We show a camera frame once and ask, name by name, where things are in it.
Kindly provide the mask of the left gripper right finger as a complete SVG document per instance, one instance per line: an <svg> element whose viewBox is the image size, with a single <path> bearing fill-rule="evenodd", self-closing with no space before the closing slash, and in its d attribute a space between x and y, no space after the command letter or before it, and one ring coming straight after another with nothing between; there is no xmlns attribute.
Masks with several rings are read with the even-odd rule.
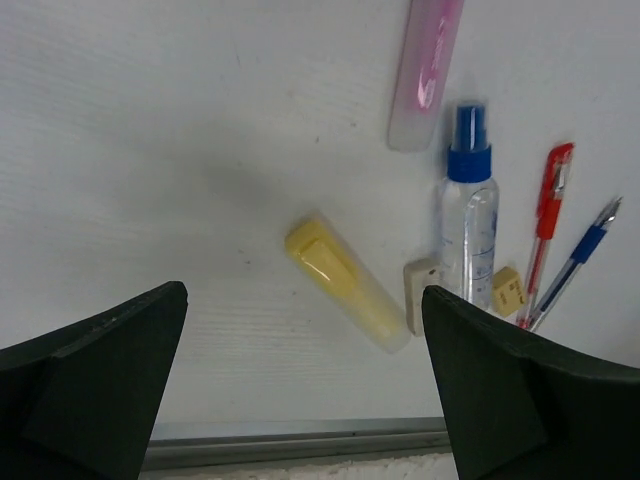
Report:
<svg viewBox="0 0 640 480"><path fill-rule="evenodd" d="M426 343L462 479L636 479L639 371L523 330L439 286Z"/></svg>

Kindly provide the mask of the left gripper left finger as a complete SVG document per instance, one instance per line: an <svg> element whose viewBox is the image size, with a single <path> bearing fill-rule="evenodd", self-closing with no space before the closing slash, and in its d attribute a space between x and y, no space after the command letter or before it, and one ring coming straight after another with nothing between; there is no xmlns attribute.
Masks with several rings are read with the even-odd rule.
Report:
<svg viewBox="0 0 640 480"><path fill-rule="evenodd" d="M2 478L137 478L187 308L171 281L2 349Z"/></svg>

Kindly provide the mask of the blue cap spray bottle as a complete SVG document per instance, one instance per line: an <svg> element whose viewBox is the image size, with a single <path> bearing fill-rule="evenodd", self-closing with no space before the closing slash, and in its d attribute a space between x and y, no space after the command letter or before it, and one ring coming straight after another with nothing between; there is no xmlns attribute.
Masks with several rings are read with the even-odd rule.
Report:
<svg viewBox="0 0 640 480"><path fill-rule="evenodd" d="M486 104L455 106L439 190L440 285L474 306L491 303L499 208Z"/></svg>

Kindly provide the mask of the yellow highlighter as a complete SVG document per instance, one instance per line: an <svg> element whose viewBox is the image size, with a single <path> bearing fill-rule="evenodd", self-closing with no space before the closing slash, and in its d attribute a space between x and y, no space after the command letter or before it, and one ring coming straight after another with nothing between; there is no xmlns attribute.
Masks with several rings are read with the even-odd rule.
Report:
<svg viewBox="0 0 640 480"><path fill-rule="evenodd" d="M389 354L409 343L404 312L326 217L311 213L296 221L284 248L372 343Z"/></svg>

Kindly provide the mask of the pink highlighter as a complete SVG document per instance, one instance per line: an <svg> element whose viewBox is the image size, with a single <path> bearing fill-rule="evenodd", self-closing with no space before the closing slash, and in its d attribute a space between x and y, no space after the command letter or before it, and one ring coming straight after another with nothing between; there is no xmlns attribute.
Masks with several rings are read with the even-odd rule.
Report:
<svg viewBox="0 0 640 480"><path fill-rule="evenodd" d="M390 149L414 153L429 146L463 6L463 0L411 2L388 127Z"/></svg>

